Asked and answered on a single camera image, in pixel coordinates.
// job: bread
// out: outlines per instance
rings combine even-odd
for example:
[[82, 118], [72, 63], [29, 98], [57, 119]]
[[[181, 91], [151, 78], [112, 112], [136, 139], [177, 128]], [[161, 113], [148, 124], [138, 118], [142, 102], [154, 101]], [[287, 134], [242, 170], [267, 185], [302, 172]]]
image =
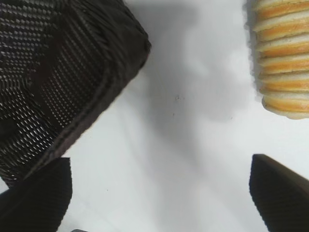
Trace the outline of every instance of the bread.
[[309, 10], [259, 21], [253, 30], [260, 41], [309, 33]]
[[264, 7], [257, 11], [257, 20], [262, 21], [265, 19], [286, 15], [289, 13], [299, 12], [303, 10], [309, 10], [309, 1], [293, 2], [288, 1], [286, 4], [271, 5], [270, 7]]
[[281, 57], [309, 53], [309, 34], [302, 34], [260, 43], [256, 50], [261, 57]]
[[309, 118], [309, 0], [259, 0], [254, 11], [263, 106]]

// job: white surface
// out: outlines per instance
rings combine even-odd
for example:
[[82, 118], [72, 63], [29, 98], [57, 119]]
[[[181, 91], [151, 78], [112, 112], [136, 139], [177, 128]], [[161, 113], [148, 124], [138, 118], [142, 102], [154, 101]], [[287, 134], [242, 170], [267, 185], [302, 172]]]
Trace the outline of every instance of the white surface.
[[309, 178], [309, 121], [263, 109], [242, 0], [128, 0], [153, 43], [140, 75], [70, 149], [60, 232], [266, 232], [249, 195], [265, 153]]

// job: wicker basket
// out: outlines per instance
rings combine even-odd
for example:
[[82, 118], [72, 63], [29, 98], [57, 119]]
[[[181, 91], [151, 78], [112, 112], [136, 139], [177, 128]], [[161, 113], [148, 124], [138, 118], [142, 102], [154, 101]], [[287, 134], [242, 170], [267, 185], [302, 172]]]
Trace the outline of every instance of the wicker basket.
[[149, 52], [121, 0], [0, 0], [0, 176], [8, 186], [61, 157]]

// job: woven texture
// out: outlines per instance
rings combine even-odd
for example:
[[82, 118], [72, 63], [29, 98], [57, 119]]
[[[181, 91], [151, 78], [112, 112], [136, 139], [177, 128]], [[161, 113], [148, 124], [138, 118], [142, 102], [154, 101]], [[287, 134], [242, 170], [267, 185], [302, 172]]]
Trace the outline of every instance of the woven texture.
[[8, 186], [62, 156], [149, 50], [121, 0], [0, 0], [0, 176]]
[[309, 181], [265, 155], [254, 155], [250, 193], [270, 232], [309, 231]]
[[56, 232], [71, 197], [70, 160], [56, 159], [0, 195], [0, 231]]

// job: black object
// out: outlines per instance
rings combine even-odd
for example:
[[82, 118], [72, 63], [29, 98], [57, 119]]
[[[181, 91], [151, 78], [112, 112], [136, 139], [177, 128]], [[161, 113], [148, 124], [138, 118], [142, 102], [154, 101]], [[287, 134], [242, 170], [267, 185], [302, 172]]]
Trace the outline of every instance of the black object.
[[0, 195], [0, 231], [56, 232], [71, 197], [70, 160], [56, 159]]
[[0, 176], [7, 185], [61, 157], [149, 51], [122, 0], [0, 0]]
[[309, 181], [266, 155], [254, 155], [250, 193], [270, 232], [309, 231]]

